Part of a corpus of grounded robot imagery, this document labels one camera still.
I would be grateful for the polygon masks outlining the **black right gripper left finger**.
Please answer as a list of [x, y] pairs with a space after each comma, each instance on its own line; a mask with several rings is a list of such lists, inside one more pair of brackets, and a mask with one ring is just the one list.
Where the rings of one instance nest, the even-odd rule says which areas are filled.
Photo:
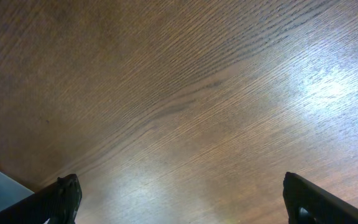
[[0, 224], [75, 224], [82, 199], [76, 174], [56, 182], [0, 212]]

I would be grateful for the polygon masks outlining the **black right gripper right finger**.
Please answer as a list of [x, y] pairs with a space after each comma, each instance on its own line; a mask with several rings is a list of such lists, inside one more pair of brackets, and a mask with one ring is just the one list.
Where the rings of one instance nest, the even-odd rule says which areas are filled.
[[358, 224], [358, 208], [296, 173], [285, 174], [283, 198], [289, 224]]

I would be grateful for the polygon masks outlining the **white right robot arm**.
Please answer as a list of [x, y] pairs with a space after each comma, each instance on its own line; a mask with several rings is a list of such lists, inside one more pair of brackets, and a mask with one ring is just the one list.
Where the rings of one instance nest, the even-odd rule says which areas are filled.
[[[34, 193], [0, 172], [0, 223], [74, 223], [82, 191], [76, 174]], [[358, 208], [287, 172], [283, 199], [289, 223], [358, 223]]]

